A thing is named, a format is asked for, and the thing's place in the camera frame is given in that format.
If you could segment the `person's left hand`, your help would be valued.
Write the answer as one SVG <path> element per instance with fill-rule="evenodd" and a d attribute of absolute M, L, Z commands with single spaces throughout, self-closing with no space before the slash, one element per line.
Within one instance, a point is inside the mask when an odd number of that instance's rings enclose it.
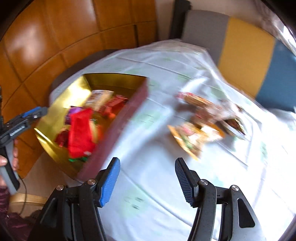
<path fill-rule="evenodd" d="M 20 187 L 19 176 L 17 172 L 13 170 L 13 152 L 13 141 L 9 138 L 1 138 L 1 156 L 5 157 L 8 161 L 7 164 L 1 167 L 1 176 L 11 194 L 15 194 Z"/>

